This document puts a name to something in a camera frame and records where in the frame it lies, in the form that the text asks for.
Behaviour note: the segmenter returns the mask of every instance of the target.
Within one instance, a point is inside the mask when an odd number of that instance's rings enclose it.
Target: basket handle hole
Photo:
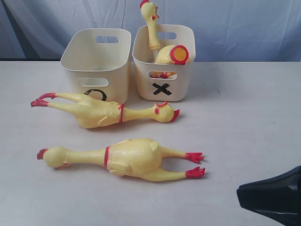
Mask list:
[[[177,34],[174,32],[157,32],[158,39],[170,39],[174,40],[177,37]]]
[[[151,79],[175,80],[178,75],[176,72],[149,71],[149,77]]]
[[[104,78],[78,78],[77,82],[84,87],[106,87],[109,85],[109,81]]]
[[[116,36],[97,36],[95,41],[97,43],[118,43],[118,38]]]

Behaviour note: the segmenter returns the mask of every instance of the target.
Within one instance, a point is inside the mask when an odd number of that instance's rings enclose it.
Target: white plastic basket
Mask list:
[[[184,45],[191,61],[185,65],[154,64],[154,54],[149,49],[147,25],[139,29],[133,46],[135,77],[139,95],[153,101],[180,101],[185,98],[195,59],[195,40],[193,31],[176,24],[158,24],[157,32],[172,32],[175,39],[159,39],[161,48],[167,45]],[[171,79],[151,78],[151,72],[175,72]]]
[[[129,31],[85,29],[73,36],[61,65],[75,93],[123,104],[130,83],[130,49]]]

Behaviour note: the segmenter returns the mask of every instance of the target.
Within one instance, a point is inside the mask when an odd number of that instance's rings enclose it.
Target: black o mark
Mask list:
[[[84,94],[85,94],[85,95],[89,95],[92,91],[96,91],[96,92],[102,93],[102,95],[103,95],[102,100],[103,100],[103,101],[106,101],[106,100],[107,100],[107,95],[105,94],[105,92],[103,92],[103,91],[100,90],[100,89],[89,89],[89,90],[87,90]]]
[[[155,95],[159,94],[160,92],[163,92],[168,96],[172,94],[172,92],[166,89],[167,87],[170,87],[170,85],[168,85],[167,83],[165,83],[162,86],[159,86],[158,84],[154,83],[153,86],[157,88],[157,90],[153,92],[153,94]]]

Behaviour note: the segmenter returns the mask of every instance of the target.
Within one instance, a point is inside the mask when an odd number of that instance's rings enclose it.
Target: white table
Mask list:
[[[187,97],[171,103],[179,120],[88,130],[68,113],[30,107],[41,94],[70,92],[59,62],[0,62],[0,225],[280,225],[242,209],[236,189],[301,164],[300,71],[300,63],[195,63]],[[131,90],[127,107],[153,105]],[[206,176],[152,183],[95,165],[55,170],[36,159],[42,148],[87,151],[140,137],[202,151]],[[174,171],[196,166],[163,162]]]

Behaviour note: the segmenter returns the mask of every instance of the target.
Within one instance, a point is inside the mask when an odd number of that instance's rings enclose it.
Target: rubber chicken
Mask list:
[[[76,102],[76,104],[62,104],[47,102],[44,98],[64,98]],[[106,102],[94,99],[85,94],[73,93],[46,93],[31,102],[31,107],[52,107],[71,113],[77,119],[79,125],[90,129],[109,126],[119,122],[126,122],[135,119],[150,118],[159,122],[173,122],[179,115],[180,110],[174,111],[167,102],[143,110],[130,110],[123,104],[117,102]]]
[[[156,24],[159,16],[157,15],[158,7],[149,0],[143,0],[140,3],[141,15],[144,18],[149,32],[149,48],[151,50],[160,49],[161,45],[157,37]],[[155,56],[155,64],[174,64],[185,65],[190,62],[189,52],[183,45],[168,45],[163,47],[158,55]],[[152,78],[168,78],[174,75],[174,72],[153,72]]]
[[[128,139],[107,148],[73,152],[64,147],[44,148],[37,154],[37,159],[44,159],[49,167],[69,167],[72,163],[93,163],[105,167],[116,176],[131,176],[148,181],[177,180],[200,178],[205,168],[196,167],[186,172],[170,172],[160,168],[162,158],[179,157],[199,163],[204,159],[202,153],[185,153],[165,148],[158,142],[148,139]]]

